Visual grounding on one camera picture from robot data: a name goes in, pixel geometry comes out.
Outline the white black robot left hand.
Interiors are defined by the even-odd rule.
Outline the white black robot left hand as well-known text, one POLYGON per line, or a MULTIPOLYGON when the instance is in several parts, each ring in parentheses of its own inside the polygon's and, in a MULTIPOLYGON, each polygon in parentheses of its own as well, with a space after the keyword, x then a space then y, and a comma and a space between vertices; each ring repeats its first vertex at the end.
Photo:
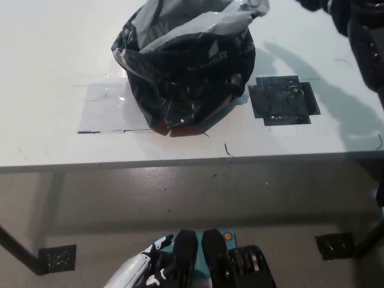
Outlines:
POLYGON ((145 274, 148 272, 151 261, 161 249, 172 243, 172 239, 172 234, 164 236, 125 261, 104 287, 160 287, 174 272, 175 264, 170 264, 148 278, 145 278, 145 274))

